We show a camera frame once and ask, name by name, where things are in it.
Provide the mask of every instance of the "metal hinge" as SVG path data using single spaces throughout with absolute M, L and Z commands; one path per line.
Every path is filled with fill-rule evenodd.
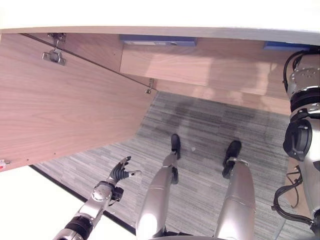
M 67 60 L 62 57 L 62 47 L 60 45 L 65 43 L 67 35 L 65 33 L 52 32 L 48 33 L 48 36 L 53 38 L 55 48 L 49 52 L 44 52 L 42 59 L 62 66 L 66 65 Z
M 150 94 L 151 93 L 151 90 L 154 86 L 154 83 L 155 83 L 155 79 L 154 78 L 150 78 L 149 79 L 149 88 L 145 91 L 146 94 Z

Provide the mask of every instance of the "striped carpet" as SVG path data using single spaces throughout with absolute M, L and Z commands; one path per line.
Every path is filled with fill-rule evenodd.
M 118 184 L 124 189 L 123 198 L 108 211 L 134 227 L 148 185 L 170 152 L 170 136 L 178 133 L 179 184 L 171 186 L 166 228 L 212 236 L 228 187 L 221 175 L 222 160 L 229 143 L 238 139 L 239 157 L 250 163 L 255 187 L 255 239 L 273 240 L 282 218 L 270 206 L 275 191 L 284 184 L 288 157 L 282 142 L 288 122 L 280 114 L 159 92 L 133 139 L 36 167 L 88 198 L 119 160 L 132 156 L 127 169 L 142 170 L 142 175 Z M 284 198 L 280 204 L 292 211 Z M 309 236 L 312 232 L 306 224 L 287 220 L 278 239 Z

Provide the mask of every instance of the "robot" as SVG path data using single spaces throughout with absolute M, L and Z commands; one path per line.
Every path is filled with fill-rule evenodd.
M 274 194 L 272 210 L 282 217 L 306 223 L 316 236 L 320 236 L 320 48 L 299 51 L 291 55 L 284 65 L 283 83 L 290 99 L 291 115 L 283 149 L 299 161 L 296 167 L 299 178 L 292 185 L 280 187 Z M 307 63 L 316 55 L 316 61 Z M 293 73 L 287 80 L 287 68 L 292 61 Z M 148 187 L 144 203 L 136 221 L 138 240 L 252 240 L 256 213 L 255 191 L 249 163 L 239 159 L 241 142 L 229 145 L 222 176 L 229 179 L 228 189 L 213 237 L 192 236 L 167 232 L 169 193 L 171 184 L 179 181 L 177 161 L 180 158 L 180 138 L 171 136 L 171 153 Z M 141 172 L 126 171 L 130 156 L 121 160 L 105 181 L 93 189 L 89 200 L 53 240 L 87 240 L 98 224 L 110 201 L 120 201 L 124 190 L 116 187 L 118 181 Z M 278 198 L 283 193 L 303 183 L 311 218 L 285 212 Z

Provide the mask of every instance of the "black cable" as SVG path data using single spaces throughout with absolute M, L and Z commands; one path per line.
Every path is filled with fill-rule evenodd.
M 286 92 L 288 92 L 287 68 L 288 68 L 288 64 L 290 63 L 290 61 L 294 57 L 298 56 L 297 58 L 294 59 L 294 61 L 292 63 L 292 69 L 294 71 L 304 55 L 313 55 L 313 54 L 320 54 L 320 47 L 315 46 L 315 47 L 311 48 L 310 50 L 297 51 L 297 52 L 293 53 L 291 56 L 289 56 L 289 58 L 286 60 L 284 67 L 283 67 L 283 81 L 282 81 Z
M 289 181 L 290 181 L 290 183 L 293 185 L 294 184 L 294 182 L 291 180 L 291 178 L 289 177 L 289 175 L 292 175 L 292 174 L 298 174 L 299 172 L 298 171 L 296 171 L 296 172 L 289 172 L 289 173 L 287 173 L 286 174 L 286 177 L 289 179 Z M 292 206 L 291 205 L 291 208 L 296 208 L 297 206 L 298 206 L 298 204 L 299 204 L 299 193 L 298 193 L 298 190 L 297 190 L 297 187 L 295 186 L 294 187 L 294 190 L 295 190 L 295 193 L 296 193 L 296 203 L 295 203 L 295 205 L 294 206 Z
M 308 51 L 306 50 L 302 50 L 302 51 L 297 51 L 294 54 L 292 54 L 285 62 L 284 67 L 283 67 L 283 84 L 284 84 L 284 88 L 285 91 L 288 92 L 288 80 L 287 80 L 287 68 L 288 68 L 288 64 L 290 63 L 290 61 L 298 55 L 303 55 L 305 53 L 307 53 Z
M 300 174 L 299 178 L 295 180 L 295 183 L 293 183 L 292 185 L 288 185 L 288 186 L 282 186 L 280 187 L 274 194 L 274 199 L 273 199 L 273 206 L 271 206 L 271 209 L 276 211 L 281 217 L 291 220 L 291 221 L 296 221 L 296 222 L 301 222 L 301 223 L 305 223 L 308 224 L 309 226 L 312 226 L 313 224 L 313 220 L 306 217 L 306 216 L 302 216 L 302 215 L 296 215 L 296 214 L 292 214 L 289 212 L 284 211 L 280 205 L 279 205 L 279 197 L 284 194 L 285 192 L 299 186 L 302 183 L 302 175 L 301 175 L 301 171 L 299 166 L 296 166 L 298 173 Z

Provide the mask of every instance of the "white floor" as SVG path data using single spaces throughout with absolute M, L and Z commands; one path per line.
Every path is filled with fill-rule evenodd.
M 1 172 L 0 187 L 0 239 L 51 240 L 83 205 L 28 166 Z M 103 239 L 136 237 L 102 216 L 89 240 Z

